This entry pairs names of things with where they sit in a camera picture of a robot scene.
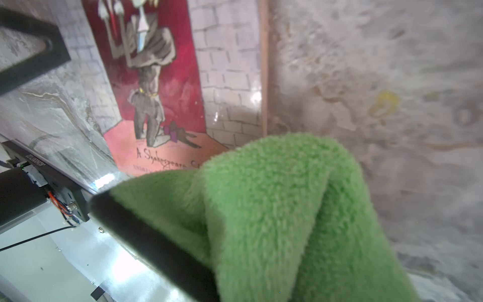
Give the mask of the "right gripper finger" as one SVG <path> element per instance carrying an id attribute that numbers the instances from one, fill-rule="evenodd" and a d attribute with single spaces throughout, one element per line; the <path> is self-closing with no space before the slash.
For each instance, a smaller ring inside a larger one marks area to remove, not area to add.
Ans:
<path id="1" fill-rule="evenodd" d="M 57 25 L 1 8 L 1 95 L 69 61 Z"/>

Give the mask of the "pink Hamlet book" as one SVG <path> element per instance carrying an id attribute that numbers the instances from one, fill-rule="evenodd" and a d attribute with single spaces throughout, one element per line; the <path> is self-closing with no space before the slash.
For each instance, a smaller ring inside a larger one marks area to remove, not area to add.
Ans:
<path id="1" fill-rule="evenodd" d="M 118 169 L 193 169 L 263 134 L 257 1 L 84 1 Z"/>

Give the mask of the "green cloth with black trim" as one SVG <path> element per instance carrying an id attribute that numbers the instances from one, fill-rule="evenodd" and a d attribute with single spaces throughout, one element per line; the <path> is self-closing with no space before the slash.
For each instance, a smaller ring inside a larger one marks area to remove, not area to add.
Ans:
<path id="1" fill-rule="evenodd" d="M 265 137 L 95 195 L 92 215 L 197 301 L 418 301 L 362 169 L 330 138 Z"/>

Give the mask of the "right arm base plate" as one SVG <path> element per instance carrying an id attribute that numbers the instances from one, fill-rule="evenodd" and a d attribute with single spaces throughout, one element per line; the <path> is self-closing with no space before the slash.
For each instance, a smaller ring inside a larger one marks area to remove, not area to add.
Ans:
<path id="1" fill-rule="evenodd" d="M 36 170 L 35 174 L 42 175 L 46 185 L 41 188 L 49 188 L 53 195 L 70 210 L 74 216 L 83 222 L 90 220 L 89 205 L 87 197 L 91 193 L 88 187 L 83 186 L 79 181 L 71 178 L 65 172 L 56 168 L 48 160 L 43 159 L 35 152 L 31 151 L 25 144 L 18 140 L 8 140 L 1 142 L 2 147 L 10 156 L 11 160 L 18 160 L 18 165 L 26 162 L 26 167 Z"/>

